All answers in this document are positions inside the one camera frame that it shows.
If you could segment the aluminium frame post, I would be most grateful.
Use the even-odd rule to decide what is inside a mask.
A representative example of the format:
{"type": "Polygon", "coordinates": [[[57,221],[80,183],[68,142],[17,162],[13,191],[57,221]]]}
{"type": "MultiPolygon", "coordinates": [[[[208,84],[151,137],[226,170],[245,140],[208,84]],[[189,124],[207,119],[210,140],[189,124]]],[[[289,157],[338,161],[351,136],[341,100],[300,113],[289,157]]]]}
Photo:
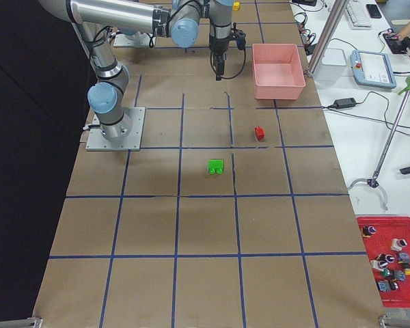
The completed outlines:
{"type": "Polygon", "coordinates": [[[307,67],[306,75],[308,77],[314,76],[348,3],[349,0],[339,0],[334,2],[307,67]]]}

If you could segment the red parts tray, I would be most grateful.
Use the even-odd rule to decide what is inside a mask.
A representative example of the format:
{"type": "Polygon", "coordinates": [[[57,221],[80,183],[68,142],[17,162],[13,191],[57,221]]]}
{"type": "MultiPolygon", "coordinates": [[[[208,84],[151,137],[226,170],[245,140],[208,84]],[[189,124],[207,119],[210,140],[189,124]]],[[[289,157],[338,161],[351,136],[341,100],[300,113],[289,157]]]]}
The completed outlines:
{"type": "Polygon", "coordinates": [[[410,308],[410,217],[360,216],[357,222],[383,305],[410,308]]]}

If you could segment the black power adapter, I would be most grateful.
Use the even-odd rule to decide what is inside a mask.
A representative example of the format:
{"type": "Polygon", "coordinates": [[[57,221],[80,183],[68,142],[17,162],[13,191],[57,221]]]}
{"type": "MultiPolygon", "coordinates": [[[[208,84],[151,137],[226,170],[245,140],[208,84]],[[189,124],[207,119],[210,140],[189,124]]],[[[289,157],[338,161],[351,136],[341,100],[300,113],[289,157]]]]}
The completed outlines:
{"type": "Polygon", "coordinates": [[[356,105],[357,101],[354,98],[341,98],[335,100],[331,107],[334,109],[346,109],[355,107],[356,105]]]}

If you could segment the white keyboard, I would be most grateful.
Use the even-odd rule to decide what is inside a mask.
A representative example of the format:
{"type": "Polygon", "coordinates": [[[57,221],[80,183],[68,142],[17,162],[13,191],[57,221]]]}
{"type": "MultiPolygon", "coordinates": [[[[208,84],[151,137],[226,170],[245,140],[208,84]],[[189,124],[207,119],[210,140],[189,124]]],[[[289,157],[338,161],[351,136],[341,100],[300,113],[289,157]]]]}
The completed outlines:
{"type": "Polygon", "coordinates": [[[349,1],[344,11],[344,15],[351,29],[372,29],[372,23],[360,1],[349,1]]]}

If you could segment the pink plastic box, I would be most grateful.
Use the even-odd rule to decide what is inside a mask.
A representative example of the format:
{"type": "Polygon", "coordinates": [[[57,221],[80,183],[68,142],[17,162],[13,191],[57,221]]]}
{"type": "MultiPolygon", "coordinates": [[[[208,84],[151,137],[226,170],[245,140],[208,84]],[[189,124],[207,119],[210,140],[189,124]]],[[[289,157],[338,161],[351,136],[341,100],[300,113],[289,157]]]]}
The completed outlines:
{"type": "Polygon", "coordinates": [[[298,99],[305,77],[295,44],[254,44],[252,56],[254,98],[298,99]]]}

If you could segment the green toy block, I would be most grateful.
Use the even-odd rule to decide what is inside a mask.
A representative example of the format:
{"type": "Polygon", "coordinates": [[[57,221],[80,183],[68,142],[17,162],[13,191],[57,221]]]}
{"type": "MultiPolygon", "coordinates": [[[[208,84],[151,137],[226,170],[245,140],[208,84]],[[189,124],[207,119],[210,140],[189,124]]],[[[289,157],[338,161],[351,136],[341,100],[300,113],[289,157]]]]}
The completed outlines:
{"type": "Polygon", "coordinates": [[[208,173],[210,175],[221,175],[224,171],[223,159],[209,159],[208,160],[208,173]]]}

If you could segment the white square device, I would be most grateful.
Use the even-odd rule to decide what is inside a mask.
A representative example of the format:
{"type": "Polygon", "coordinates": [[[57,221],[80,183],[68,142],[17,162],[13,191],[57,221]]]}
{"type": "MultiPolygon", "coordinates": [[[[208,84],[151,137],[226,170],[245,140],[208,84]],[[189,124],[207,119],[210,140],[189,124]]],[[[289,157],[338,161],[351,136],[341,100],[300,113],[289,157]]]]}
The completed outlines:
{"type": "Polygon", "coordinates": [[[327,48],[314,73],[316,85],[321,89],[331,87],[346,69],[345,53],[342,49],[327,48]]]}

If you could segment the teach pendant tablet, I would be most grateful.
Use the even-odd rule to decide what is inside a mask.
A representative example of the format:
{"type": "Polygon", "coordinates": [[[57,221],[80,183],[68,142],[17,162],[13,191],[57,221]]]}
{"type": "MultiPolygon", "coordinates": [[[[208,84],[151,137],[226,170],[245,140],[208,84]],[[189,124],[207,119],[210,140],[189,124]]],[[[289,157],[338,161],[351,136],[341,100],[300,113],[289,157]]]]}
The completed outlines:
{"type": "Polygon", "coordinates": [[[392,90],[396,80],[386,53],[354,50],[350,55],[351,70],[358,85],[392,90]]]}

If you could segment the reach grabber tool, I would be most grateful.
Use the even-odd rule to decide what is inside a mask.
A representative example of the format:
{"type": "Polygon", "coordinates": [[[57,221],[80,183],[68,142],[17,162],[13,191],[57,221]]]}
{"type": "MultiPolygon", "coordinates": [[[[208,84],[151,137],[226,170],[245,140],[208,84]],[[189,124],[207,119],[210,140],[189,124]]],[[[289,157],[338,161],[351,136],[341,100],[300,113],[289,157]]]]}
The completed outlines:
{"type": "Polygon", "coordinates": [[[398,113],[396,114],[395,120],[392,124],[392,127],[390,129],[389,135],[387,137],[387,140],[385,142],[385,145],[383,147],[382,153],[380,155],[379,161],[377,163],[377,166],[375,167],[375,170],[372,173],[372,176],[370,178],[357,178],[352,183],[349,185],[348,190],[351,190],[353,187],[355,187],[358,184],[364,184],[367,187],[370,187],[372,189],[379,189],[381,192],[381,208],[383,210],[388,210],[387,203],[388,203],[388,196],[387,192],[383,187],[380,186],[378,182],[378,177],[381,173],[382,166],[385,162],[385,158],[387,156],[388,150],[390,148],[390,145],[392,143],[392,140],[394,138],[394,134],[398,128],[401,116],[405,110],[407,101],[410,96],[410,77],[406,78],[406,86],[401,89],[398,93],[398,95],[404,94],[404,97],[402,99],[402,102],[400,104],[398,113]]]}

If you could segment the red toy block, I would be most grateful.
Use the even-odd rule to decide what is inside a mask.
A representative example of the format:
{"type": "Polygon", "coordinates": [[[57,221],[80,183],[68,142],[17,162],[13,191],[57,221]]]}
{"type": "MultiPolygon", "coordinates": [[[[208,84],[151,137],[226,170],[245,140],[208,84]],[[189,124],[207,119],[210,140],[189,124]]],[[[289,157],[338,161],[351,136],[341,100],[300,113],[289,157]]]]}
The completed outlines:
{"type": "Polygon", "coordinates": [[[261,126],[256,126],[254,128],[254,134],[258,141],[262,141],[265,138],[265,131],[261,126]]]}

